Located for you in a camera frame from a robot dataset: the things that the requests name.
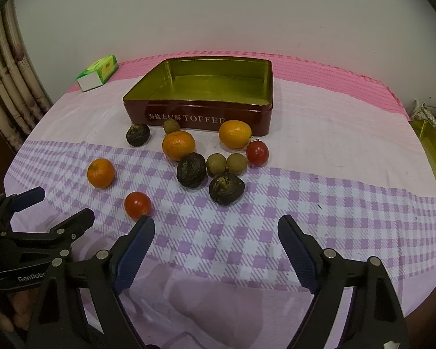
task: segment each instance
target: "cherry tomato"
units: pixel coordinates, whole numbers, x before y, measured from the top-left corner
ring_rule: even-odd
[[[139,220],[143,215],[150,215],[152,202],[144,193],[132,192],[124,200],[124,209],[131,218]]]
[[[248,161],[255,166],[262,166],[268,161],[270,152],[266,144],[260,140],[250,142],[245,151]]]

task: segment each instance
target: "curtain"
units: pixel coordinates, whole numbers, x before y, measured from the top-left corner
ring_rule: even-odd
[[[29,65],[9,0],[0,12],[0,131],[14,150],[50,107]]]

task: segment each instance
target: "blue gripper pad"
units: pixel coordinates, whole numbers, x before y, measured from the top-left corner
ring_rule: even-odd
[[[9,210],[10,212],[17,213],[19,211],[23,211],[25,208],[31,207],[36,203],[42,202],[45,198],[45,190],[40,186],[34,187],[27,192],[18,194],[13,197],[12,202],[10,203]]]
[[[116,240],[110,252],[110,271],[113,277],[113,289],[121,293],[133,284],[155,234],[153,219],[142,216],[131,231]]]
[[[300,284],[310,290],[312,294],[315,294],[320,288],[320,284],[317,280],[317,269],[312,257],[305,248],[303,236],[307,235],[303,234],[302,230],[297,226],[297,223],[291,216],[283,216],[279,220],[279,241],[281,241],[283,245],[284,251],[296,272]]]

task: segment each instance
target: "dark wrinkled fruit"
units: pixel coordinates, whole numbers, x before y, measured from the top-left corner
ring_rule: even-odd
[[[126,133],[126,140],[133,147],[140,147],[150,138],[150,128],[146,124],[133,124]]]
[[[244,181],[232,173],[216,176],[210,182],[210,197],[222,206],[238,200],[244,193]]]
[[[176,168],[176,177],[185,187],[197,187],[207,176],[207,165],[202,155],[195,152],[184,156]]]

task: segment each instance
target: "green tissue box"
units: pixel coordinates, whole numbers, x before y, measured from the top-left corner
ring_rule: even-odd
[[[98,88],[108,81],[113,73],[118,69],[115,55],[109,55],[97,60],[76,79],[83,92]]]

